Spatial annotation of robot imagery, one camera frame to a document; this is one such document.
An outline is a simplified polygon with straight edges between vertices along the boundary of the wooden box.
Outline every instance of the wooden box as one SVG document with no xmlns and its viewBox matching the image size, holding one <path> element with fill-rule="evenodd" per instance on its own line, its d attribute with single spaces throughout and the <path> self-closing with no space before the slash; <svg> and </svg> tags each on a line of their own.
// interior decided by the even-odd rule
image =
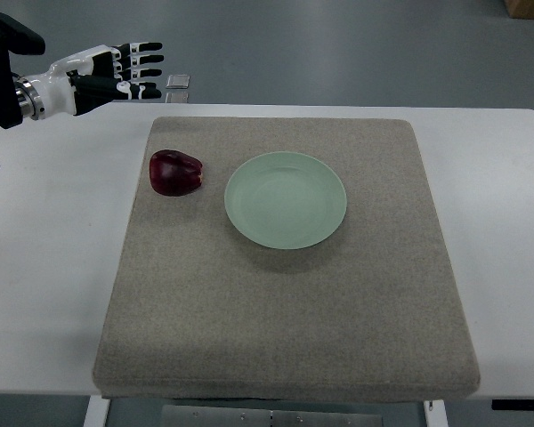
<svg viewBox="0 0 534 427">
<path fill-rule="evenodd" d="M 534 20 L 534 0 L 505 0 L 511 18 Z"/>
</svg>

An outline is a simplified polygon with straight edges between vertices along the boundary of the metal bracket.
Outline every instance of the metal bracket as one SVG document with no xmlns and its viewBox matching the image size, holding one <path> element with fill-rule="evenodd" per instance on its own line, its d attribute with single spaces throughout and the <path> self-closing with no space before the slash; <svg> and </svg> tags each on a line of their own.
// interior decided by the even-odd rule
<svg viewBox="0 0 534 427">
<path fill-rule="evenodd" d="M 164 405 L 161 427 L 382 427 L 381 415 Z"/>
</svg>

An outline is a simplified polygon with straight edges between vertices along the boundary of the table leg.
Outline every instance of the table leg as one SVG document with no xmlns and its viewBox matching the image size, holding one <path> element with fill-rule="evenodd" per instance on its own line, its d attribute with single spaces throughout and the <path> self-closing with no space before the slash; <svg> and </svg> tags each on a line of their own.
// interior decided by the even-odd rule
<svg viewBox="0 0 534 427">
<path fill-rule="evenodd" d="M 442 400 L 427 400 L 424 402 L 425 420 L 427 427 L 449 427 L 445 403 Z"/>
<path fill-rule="evenodd" d="M 91 396 L 83 427 L 105 427 L 110 400 L 101 396 Z"/>
</svg>

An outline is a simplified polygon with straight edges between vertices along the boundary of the white table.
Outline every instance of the white table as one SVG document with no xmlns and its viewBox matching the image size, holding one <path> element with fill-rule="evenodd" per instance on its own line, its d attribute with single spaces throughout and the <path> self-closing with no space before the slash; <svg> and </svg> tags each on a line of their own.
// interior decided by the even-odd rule
<svg viewBox="0 0 534 427">
<path fill-rule="evenodd" d="M 534 398 L 534 111 L 124 103 L 0 129 L 0 392 L 99 393 L 91 370 L 160 116 L 408 120 L 481 368 L 473 397 Z"/>
</svg>

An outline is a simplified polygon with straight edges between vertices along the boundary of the robot finger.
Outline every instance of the robot finger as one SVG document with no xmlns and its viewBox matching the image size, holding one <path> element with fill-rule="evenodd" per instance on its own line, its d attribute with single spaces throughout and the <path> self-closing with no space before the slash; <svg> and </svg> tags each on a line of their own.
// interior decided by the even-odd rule
<svg viewBox="0 0 534 427">
<path fill-rule="evenodd" d="M 164 56 L 162 55 L 131 55 L 113 62 L 113 66 L 115 72 L 119 73 L 139 65 L 162 62 L 163 60 Z"/>
<path fill-rule="evenodd" d="M 127 43 L 120 46 L 114 46 L 113 60 L 120 60 L 139 52 L 159 51 L 162 49 L 161 43 L 146 42 L 146 43 Z"/>
<path fill-rule="evenodd" d="M 116 79 L 97 76 L 70 77 L 76 93 L 85 97 L 108 100 L 146 100 L 160 98 L 162 93 L 153 85 L 119 82 Z"/>
<path fill-rule="evenodd" d="M 118 74 L 123 80 L 134 80 L 141 77 L 158 77 L 162 74 L 162 70 L 156 68 L 133 68 L 125 69 Z"/>
</svg>

